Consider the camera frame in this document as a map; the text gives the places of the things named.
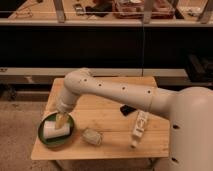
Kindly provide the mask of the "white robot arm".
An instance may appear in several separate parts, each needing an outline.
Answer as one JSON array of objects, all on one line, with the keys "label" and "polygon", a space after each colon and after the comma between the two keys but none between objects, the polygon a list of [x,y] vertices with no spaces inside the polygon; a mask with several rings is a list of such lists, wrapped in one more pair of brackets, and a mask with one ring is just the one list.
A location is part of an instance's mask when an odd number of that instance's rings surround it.
[{"label": "white robot arm", "polygon": [[96,79],[88,68],[68,73],[56,109],[70,113],[83,94],[104,97],[170,121],[169,170],[213,171],[213,90],[180,91]]}]

